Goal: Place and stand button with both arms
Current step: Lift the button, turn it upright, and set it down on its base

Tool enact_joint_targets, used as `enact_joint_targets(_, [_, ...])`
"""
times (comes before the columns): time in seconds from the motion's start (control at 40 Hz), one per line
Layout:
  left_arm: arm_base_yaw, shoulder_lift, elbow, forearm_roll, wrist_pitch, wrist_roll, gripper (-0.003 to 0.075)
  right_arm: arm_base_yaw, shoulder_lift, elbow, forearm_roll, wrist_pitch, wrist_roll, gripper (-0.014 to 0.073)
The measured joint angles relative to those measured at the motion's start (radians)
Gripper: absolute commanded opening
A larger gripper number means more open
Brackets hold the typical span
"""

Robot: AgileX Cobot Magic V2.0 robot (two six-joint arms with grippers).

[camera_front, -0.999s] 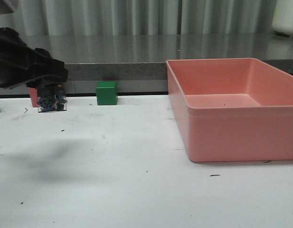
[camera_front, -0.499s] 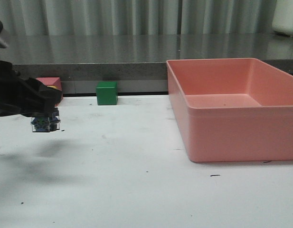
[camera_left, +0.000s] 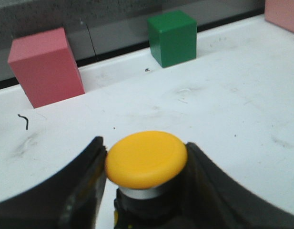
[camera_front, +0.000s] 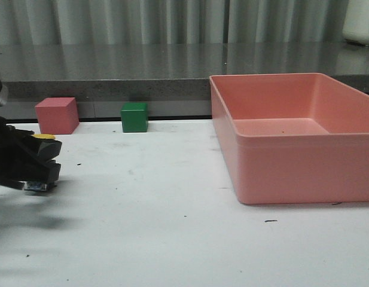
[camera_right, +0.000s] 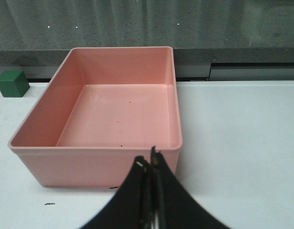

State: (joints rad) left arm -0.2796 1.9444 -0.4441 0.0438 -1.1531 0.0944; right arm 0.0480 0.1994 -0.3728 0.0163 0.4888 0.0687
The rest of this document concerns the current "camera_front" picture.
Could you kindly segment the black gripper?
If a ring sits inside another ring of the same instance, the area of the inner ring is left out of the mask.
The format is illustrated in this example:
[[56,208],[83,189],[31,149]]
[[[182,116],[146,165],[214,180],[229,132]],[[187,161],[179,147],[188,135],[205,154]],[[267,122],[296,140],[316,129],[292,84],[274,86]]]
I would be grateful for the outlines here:
[[[30,130],[17,129],[0,117],[0,185],[23,190],[27,182],[56,182],[61,164],[54,160],[62,149],[61,141],[36,138]],[[22,140],[29,137],[29,148],[41,160],[48,161],[40,170],[39,163]]]

